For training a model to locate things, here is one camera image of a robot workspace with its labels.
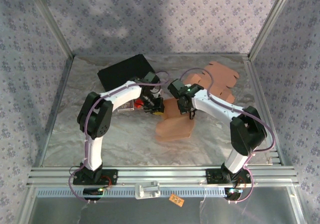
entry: black mounting plate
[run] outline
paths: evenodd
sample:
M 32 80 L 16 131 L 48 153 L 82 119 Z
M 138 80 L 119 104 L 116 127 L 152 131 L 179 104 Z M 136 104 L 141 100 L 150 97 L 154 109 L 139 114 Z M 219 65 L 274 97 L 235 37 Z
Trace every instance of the black mounting plate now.
M 117 178 L 118 178 L 118 170 L 116 170 L 116 169 L 102 169 L 101 172 L 102 173 L 101 173 L 100 179 L 95 182 L 93 179 L 88 177 L 82 171 L 78 171 L 74 175 L 73 184 L 74 185 L 108 185 L 109 179 L 106 178 L 106 176 L 107 176 L 111 180 L 111 185 L 116 185 Z
M 229 184 L 234 183 L 236 186 L 239 183 L 251 184 L 250 174 L 247 170 L 242 169 L 230 182 L 222 175 L 221 168 L 206 169 L 206 182 L 207 184 Z

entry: small tag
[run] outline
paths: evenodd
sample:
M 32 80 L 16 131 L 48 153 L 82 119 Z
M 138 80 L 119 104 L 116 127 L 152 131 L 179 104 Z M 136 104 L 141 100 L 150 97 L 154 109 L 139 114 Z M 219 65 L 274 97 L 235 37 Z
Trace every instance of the small tag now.
M 184 200 L 180 197 L 178 197 L 177 195 L 175 194 L 171 194 L 170 198 L 169 198 L 169 201 L 172 201 L 174 204 L 182 207 L 183 203 L 184 203 Z
M 118 112 L 124 112 L 124 111 L 131 111 L 131 110 L 134 110 L 134 101 L 133 100 L 130 100 L 129 102 L 126 102 L 125 104 L 123 105 L 120 105 L 118 108 L 117 108 L 117 111 Z

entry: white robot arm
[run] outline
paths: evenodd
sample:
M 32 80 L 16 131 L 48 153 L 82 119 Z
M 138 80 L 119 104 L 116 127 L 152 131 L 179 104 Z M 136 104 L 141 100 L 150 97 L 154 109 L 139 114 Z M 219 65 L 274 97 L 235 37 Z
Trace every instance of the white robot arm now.
M 104 99 L 106 101 L 110 101 L 113 104 L 112 112 L 116 110 L 119 106 L 123 105 L 124 103 L 138 99 L 141 95 L 142 88 L 140 86 L 132 86 L 123 89 L 123 87 L 129 86 L 135 84 L 134 81 L 127 81 L 124 85 L 108 91 L 99 94 L 99 96 L 107 96 Z M 109 96 L 111 92 L 117 91 L 119 89 L 123 89 L 122 91 L 119 91 L 117 94 Z M 105 129 L 109 128 L 109 126 L 103 126 L 102 130 L 104 132 Z M 96 170 L 102 165 L 102 158 L 101 158 L 101 148 L 102 148 L 102 140 L 103 136 L 92 138 L 89 136 L 89 139 L 87 140 L 88 144 L 88 157 L 85 167 L 89 170 Z
M 221 172 L 227 181 L 237 177 L 253 150 L 262 143 L 267 135 L 263 125 L 246 115 L 239 114 L 239 112 L 246 112 L 260 119 L 257 110 L 252 106 L 243 108 L 230 104 L 214 95 L 208 96 L 208 91 L 197 84 L 185 86 L 180 80 L 175 80 L 171 82 L 168 89 L 177 99 L 181 114 L 202 110 L 226 125 L 230 125 L 233 148 L 222 164 Z

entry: cardboard piece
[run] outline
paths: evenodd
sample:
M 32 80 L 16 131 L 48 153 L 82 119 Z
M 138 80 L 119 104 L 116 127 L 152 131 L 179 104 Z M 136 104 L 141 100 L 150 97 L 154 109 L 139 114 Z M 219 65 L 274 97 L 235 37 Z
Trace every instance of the cardboard piece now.
M 239 74 L 216 61 L 210 62 L 205 67 L 213 76 L 213 85 L 210 88 L 210 93 L 229 102 L 233 103 L 235 97 L 229 88 L 235 86 Z M 199 84 L 205 89 L 211 84 L 211 77 L 207 72 L 199 74 L 189 74 L 184 80 L 184 84 Z M 163 121 L 156 126 L 157 141 L 173 141 L 184 138 L 189 138 L 194 129 L 195 121 L 189 119 L 189 114 L 180 114 L 180 110 L 175 98 L 164 100 Z
M 180 114 L 175 98 L 163 101 L 163 121 L 160 121 L 155 128 L 157 141 L 173 141 L 191 136 L 195 121 L 189 119 L 189 114 Z

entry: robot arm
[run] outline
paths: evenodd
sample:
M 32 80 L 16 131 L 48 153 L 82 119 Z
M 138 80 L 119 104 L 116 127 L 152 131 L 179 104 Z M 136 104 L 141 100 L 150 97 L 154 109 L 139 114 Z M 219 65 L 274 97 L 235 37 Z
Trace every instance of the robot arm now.
M 140 97 L 142 92 L 142 87 L 140 86 L 132 86 L 125 88 L 119 91 L 117 94 L 109 96 L 111 92 L 116 92 L 123 87 L 127 87 L 129 85 L 135 84 L 134 81 L 127 81 L 124 85 L 101 94 L 96 94 L 91 92 L 83 105 L 83 108 L 80 111 L 78 116 L 78 123 L 81 125 L 80 128 L 84 131 L 84 122 L 86 120 L 86 113 L 90 110 L 92 104 L 97 101 L 101 96 L 105 97 L 101 101 L 99 113 L 92 113 L 89 123 L 88 123 L 88 134 L 89 139 L 87 140 L 88 144 L 88 160 L 86 162 L 85 167 L 89 170 L 95 171 L 102 165 L 101 159 L 101 146 L 103 135 L 108 131 L 111 122 L 112 112 L 117 109 L 120 105 L 134 100 Z
M 101 96 L 106 96 L 96 106 L 98 112 L 91 113 L 87 125 L 87 133 L 89 135 L 86 140 L 88 146 L 88 160 L 87 162 L 83 160 L 83 163 L 86 163 L 83 170 L 89 177 L 96 179 L 99 176 L 96 175 L 95 172 L 98 172 L 99 169 L 102 168 L 101 146 L 103 135 L 106 134 L 110 127 L 112 112 L 115 109 L 130 100 L 140 98 L 143 101 L 144 107 L 146 107 L 146 111 L 150 113 L 163 113 L 164 105 L 162 97 L 155 97 L 151 92 L 154 86 L 137 85 L 137 83 L 156 84 L 158 82 L 158 76 L 149 72 L 143 79 L 136 78 L 134 81 L 127 81 L 124 85 L 111 91 L 101 94 L 95 92 L 88 94 L 77 118 L 77 122 L 80 125 L 80 130 L 82 132 L 85 131 L 85 120 L 91 107 L 99 98 L 101 98 Z
M 260 119 L 257 110 L 252 106 L 244 109 L 214 95 L 210 96 L 216 102 L 228 106 L 230 110 L 224 108 L 212 101 L 207 94 L 208 91 L 197 84 L 185 86 L 180 80 L 175 80 L 168 86 L 168 89 L 177 99 L 181 114 L 202 110 L 226 125 L 230 125 L 232 151 L 221 166 L 222 176 L 218 175 L 213 179 L 221 182 L 222 178 L 226 182 L 231 182 L 238 177 L 253 150 L 262 143 L 267 134 L 263 125 L 244 114 L 239 114 L 237 110 L 247 112 Z

